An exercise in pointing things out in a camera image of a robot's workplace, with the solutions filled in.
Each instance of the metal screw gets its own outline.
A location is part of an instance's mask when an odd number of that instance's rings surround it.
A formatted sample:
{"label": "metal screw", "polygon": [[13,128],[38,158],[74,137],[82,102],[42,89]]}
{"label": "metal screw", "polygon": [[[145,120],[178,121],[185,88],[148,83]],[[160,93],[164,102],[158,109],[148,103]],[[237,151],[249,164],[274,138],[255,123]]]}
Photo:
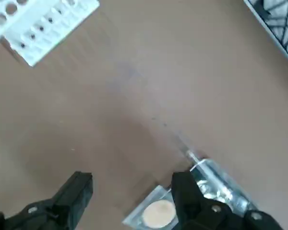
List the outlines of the metal screw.
{"label": "metal screw", "polygon": [[31,208],[28,209],[28,213],[29,213],[29,214],[34,213],[34,212],[36,212],[36,211],[37,211],[37,207],[36,207],[36,206],[31,207]]}
{"label": "metal screw", "polygon": [[213,205],[213,206],[211,207],[211,209],[212,209],[214,212],[220,212],[220,211],[222,210],[221,207],[218,206],[218,205]]}
{"label": "metal screw", "polygon": [[261,220],[263,218],[263,216],[260,213],[258,213],[258,212],[252,212],[251,217],[254,220]]}

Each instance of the plastic blister pack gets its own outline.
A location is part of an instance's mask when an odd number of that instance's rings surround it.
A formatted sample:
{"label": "plastic blister pack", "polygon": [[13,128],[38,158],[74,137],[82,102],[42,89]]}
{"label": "plastic blister pack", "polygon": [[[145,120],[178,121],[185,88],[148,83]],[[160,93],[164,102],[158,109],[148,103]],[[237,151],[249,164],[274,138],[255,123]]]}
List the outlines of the plastic blister pack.
{"label": "plastic blister pack", "polygon": [[[157,186],[143,201],[140,203],[129,216],[123,220],[123,224],[132,227],[133,229],[138,230],[151,230],[156,228],[151,228],[147,226],[143,220],[143,213],[149,207],[150,204],[166,200],[171,202],[174,205],[173,197],[170,191],[165,190],[162,186]],[[159,230],[170,230],[178,223],[177,216],[175,215],[174,219],[162,228],[157,228]]]}

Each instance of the brown table surface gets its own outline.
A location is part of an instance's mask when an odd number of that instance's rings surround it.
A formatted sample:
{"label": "brown table surface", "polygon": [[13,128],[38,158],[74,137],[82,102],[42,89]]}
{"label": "brown table surface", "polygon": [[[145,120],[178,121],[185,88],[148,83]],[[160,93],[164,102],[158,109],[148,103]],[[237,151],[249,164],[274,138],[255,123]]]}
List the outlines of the brown table surface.
{"label": "brown table surface", "polygon": [[242,1],[102,0],[34,68],[0,45],[8,215],[82,170],[95,194],[79,229],[128,229],[128,210],[186,166],[169,130],[288,230],[288,61]]}

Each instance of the silver screw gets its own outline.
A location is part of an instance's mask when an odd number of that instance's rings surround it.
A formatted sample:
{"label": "silver screw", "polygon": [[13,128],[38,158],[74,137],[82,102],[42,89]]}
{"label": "silver screw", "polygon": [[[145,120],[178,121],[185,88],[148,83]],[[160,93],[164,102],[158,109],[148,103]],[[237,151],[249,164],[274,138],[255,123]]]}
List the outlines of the silver screw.
{"label": "silver screw", "polygon": [[213,206],[211,207],[211,209],[212,209],[214,212],[220,212],[220,211],[222,210],[221,207],[218,206],[218,205],[213,205]]}
{"label": "silver screw", "polygon": [[36,206],[31,207],[31,208],[28,209],[28,213],[29,213],[29,214],[31,214],[31,213],[33,213],[33,212],[36,212],[36,211],[37,211],[37,207],[36,207]]}
{"label": "silver screw", "polygon": [[258,212],[252,212],[251,217],[254,220],[261,220],[263,218],[263,216],[260,213],[258,213]]}

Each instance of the white device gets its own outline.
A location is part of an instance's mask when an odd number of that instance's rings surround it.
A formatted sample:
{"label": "white device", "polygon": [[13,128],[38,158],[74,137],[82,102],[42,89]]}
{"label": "white device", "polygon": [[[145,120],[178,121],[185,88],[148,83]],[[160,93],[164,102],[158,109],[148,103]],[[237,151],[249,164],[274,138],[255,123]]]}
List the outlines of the white device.
{"label": "white device", "polygon": [[0,39],[34,66],[98,7],[97,0],[0,0]]}

